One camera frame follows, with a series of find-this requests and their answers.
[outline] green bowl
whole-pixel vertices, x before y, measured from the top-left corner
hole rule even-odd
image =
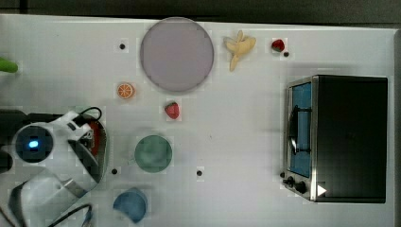
[[[158,135],[150,135],[139,141],[134,155],[139,167],[149,173],[160,172],[167,168],[172,156],[170,144]]]

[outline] green object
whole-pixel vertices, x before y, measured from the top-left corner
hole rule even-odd
[[[14,62],[0,58],[0,71],[15,73],[18,71],[18,65]]]
[[[146,172],[160,172],[168,167],[173,156],[165,138],[150,135],[139,141],[135,148],[135,162]]]

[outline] white table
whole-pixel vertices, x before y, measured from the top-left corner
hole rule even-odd
[[[112,209],[116,196],[134,186],[148,195],[150,205],[139,226],[393,226],[394,30],[200,23],[214,43],[215,64],[200,88],[177,95],[157,88],[141,68],[140,43],[154,23],[0,15],[0,56],[23,68],[16,76],[0,77],[1,108],[63,114],[79,105],[105,113],[108,172],[79,201],[95,206],[96,226],[135,226]],[[230,73],[223,38],[236,37],[239,29],[257,43]],[[271,53],[273,38],[288,39],[289,58]],[[120,42],[128,49],[118,50]],[[282,186],[285,87],[316,74],[388,77],[385,204],[311,203]],[[121,81],[136,84],[134,99],[116,97]],[[170,99],[182,107],[180,121],[164,114]],[[166,136],[174,152],[172,165],[157,174],[130,162],[135,143],[152,133]],[[200,179],[197,166],[204,168]],[[111,174],[114,167],[117,175]],[[7,189],[29,173],[0,176],[3,207]],[[62,226],[80,226],[83,214]]]

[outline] strawberry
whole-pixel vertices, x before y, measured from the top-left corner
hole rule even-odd
[[[276,40],[271,44],[271,48],[277,52],[281,52],[285,49],[284,42],[282,40]]]
[[[165,106],[165,112],[171,119],[177,119],[180,115],[180,109],[177,102],[173,102]]]

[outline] oven knob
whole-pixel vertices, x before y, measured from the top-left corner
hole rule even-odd
[[[299,182],[295,184],[295,190],[304,194],[306,192],[306,184],[304,182]]]
[[[286,180],[283,180],[283,183],[288,185],[288,187],[292,187],[294,185],[295,181],[292,177],[288,177]]]

